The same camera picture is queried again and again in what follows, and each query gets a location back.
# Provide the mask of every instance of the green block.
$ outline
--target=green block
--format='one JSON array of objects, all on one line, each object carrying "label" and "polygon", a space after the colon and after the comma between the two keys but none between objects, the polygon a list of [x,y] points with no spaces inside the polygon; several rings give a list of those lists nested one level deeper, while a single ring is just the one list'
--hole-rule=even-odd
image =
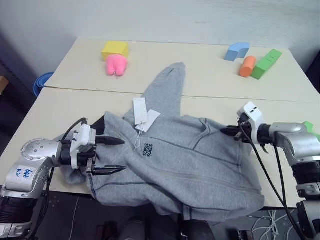
[{"label": "green block", "polygon": [[251,77],[260,79],[280,58],[282,52],[272,49],[264,58],[262,58],[254,67]]},{"label": "green block", "polygon": [[315,132],[313,131],[313,129],[312,129],[312,128],[314,127],[314,125],[313,125],[311,122],[309,122],[309,121],[305,121],[303,124],[306,126],[306,129],[307,129],[308,133],[311,133],[311,134],[315,135],[316,138],[317,138],[317,139],[319,140],[319,142],[320,142],[320,135],[317,134],[317,133],[315,133]]}]

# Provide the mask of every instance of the yellow block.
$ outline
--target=yellow block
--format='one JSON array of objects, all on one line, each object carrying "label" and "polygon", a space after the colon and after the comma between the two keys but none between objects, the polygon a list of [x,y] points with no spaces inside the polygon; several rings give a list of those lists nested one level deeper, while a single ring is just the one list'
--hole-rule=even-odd
[{"label": "yellow block", "polygon": [[119,54],[127,58],[129,54],[129,46],[127,42],[123,41],[108,41],[101,53],[104,61],[111,54]]}]

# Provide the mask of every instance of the table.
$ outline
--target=table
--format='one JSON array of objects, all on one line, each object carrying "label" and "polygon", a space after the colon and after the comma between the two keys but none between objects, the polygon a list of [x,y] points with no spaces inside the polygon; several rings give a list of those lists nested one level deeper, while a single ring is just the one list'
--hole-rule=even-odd
[{"label": "table", "polygon": [[[76,120],[87,117],[88,123],[92,124],[105,111],[121,117],[132,107],[132,99],[139,96],[138,93],[44,88],[0,158],[0,182],[5,180],[11,165],[18,160],[21,147],[28,140],[34,138],[53,139],[64,133]],[[247,101],[248,99],[183,96],[181,114],[210,118],[225,125],[236,125],[237,110]],[[251,101],[260,108],[266,123],[310,121],[315,124],[315,130],[320,132],[319,101],[309,103],[256,99],[251,99]],[[259,148],[265,167],[276,188],[281,192],[273,148],[267,146],[267,151],[270,154],[265,154]],[[301,200],[295,188],[296,180],[283,151],[280,150],[279,153],[286,186],[287,204],[288,207],[295,208],[296,203]],[[262,193],[265,196],[265,206],[281,207],[281,203],[270,187],[254,153],[251,155],[251,161],[260,179]],[[50,189],[68,193],[89,193],[85,184],[69,185],[65,183],[59,169],[54,172]]]},{"label": "table", "polygon": [[[243,58],[224,60],[228,46],[128,42],[128,68],[124,76],[107,76],[101,50],[106,40],[78,39],[46,86],[142,94],[157,74],[175,62],[186,65],[183,96],[279,100],[312,103],[318,92],[288,49],[260,79],[238,75]],[[247,56],[257,61],[272,48],[251,47]]]}]

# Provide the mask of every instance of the white wall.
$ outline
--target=white wall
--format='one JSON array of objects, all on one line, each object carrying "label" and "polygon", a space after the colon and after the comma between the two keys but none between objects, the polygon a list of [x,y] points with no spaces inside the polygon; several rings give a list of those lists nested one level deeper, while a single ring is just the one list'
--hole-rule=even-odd
[{"label": "white wall", "polygon": [[0,0],[0,34],[38,76],[54,71],[77,37],[246,41],[289,48],[306,70],[320,48],[319,16],[319,0]]}]

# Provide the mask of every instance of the pink plush toy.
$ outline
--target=pink plush toy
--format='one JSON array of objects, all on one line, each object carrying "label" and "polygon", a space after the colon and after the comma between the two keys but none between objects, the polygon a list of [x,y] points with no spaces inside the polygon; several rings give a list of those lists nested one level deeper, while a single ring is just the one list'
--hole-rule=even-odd
[{"label": "pink plush toy", "polygon": [[122,76],[127,68],[128,60],[119,54],[109,55],[106,60],[106,74]]}]

